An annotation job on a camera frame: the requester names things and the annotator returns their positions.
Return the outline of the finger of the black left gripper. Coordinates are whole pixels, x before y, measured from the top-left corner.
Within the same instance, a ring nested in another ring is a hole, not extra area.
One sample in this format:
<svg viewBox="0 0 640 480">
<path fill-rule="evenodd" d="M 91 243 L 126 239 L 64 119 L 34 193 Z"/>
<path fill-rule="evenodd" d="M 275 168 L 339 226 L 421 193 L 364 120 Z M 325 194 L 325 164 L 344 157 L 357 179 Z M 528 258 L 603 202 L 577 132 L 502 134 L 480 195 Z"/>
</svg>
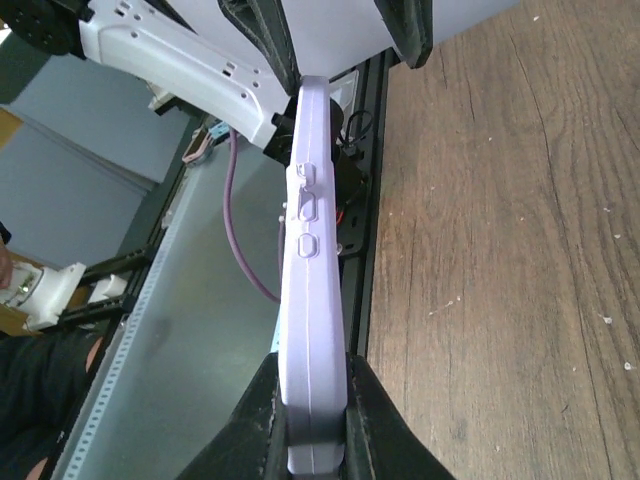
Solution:
<svg viewBox="0 0 640 480">
<path fill-rule="evenodd" d="M 375 0 L 399 59 L 410 69 L 423 67 L 434 45 L 432 0 Z"/>
<path fill-rule="evenodd" d="M 281 0 L 219 0 L 224 17 L 265 57 L 287 95 L 295 95 L 301 75 Z"/>
</svg>

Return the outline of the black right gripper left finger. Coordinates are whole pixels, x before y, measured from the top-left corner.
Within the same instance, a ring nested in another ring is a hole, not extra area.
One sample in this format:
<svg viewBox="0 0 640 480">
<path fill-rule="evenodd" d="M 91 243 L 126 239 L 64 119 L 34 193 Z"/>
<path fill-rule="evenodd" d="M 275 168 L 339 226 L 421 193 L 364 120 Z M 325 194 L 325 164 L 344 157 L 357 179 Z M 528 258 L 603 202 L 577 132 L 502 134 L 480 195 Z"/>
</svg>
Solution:
<svg viewBox="0 0 640 480">
<path fill-rule="evenodd" d="M 268 354 L 220 432 L 180 479 L 288 479 L 278 355 Z"/>
</svg>

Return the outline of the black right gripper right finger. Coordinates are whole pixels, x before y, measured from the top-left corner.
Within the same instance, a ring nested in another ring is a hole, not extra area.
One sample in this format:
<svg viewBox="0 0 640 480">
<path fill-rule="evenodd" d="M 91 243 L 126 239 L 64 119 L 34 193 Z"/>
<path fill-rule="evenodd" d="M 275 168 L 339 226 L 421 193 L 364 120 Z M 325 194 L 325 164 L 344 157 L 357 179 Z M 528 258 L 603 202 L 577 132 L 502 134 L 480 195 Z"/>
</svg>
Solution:
<svg viewBox="0 0 640 480">
<path fill-rule="evenodd" d="M 366 359 L 348 357 L 344 479 L 451 479 L 408 427 Z"/>
</svg>

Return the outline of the lavender phone case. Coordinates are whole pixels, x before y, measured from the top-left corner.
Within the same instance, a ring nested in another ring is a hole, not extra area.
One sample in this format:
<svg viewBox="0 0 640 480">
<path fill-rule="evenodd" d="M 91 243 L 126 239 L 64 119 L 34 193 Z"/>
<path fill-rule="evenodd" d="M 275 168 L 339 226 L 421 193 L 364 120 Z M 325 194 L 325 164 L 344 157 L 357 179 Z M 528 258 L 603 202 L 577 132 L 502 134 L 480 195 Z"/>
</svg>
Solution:
<svg viewBox="0 0 640 480">
<path fill-rule="evenodd" d="M 287 467 L 296 479 L 330 478 L 344 458 L 348 381 L 332 145 L 329 82 L 307 76 L 286 169 L 278 355 Z"/>
</svg>

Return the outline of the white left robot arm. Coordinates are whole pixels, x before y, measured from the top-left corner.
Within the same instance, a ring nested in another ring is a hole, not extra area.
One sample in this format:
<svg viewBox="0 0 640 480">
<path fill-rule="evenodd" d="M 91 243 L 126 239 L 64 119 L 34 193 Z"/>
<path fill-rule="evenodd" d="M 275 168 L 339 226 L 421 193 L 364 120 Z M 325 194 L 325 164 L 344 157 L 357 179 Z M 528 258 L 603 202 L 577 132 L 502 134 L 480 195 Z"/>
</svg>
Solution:
<svg viewBox="0 0 640 480">
<path fill-rule="evenodd" d="M 154 84 L 270 150 L 294 109 L 292 159 L 329 156 L 329 82 L 394 49 L 433 47 L 429 1 L 5 1 L 18 37 Z"/>
</svg>

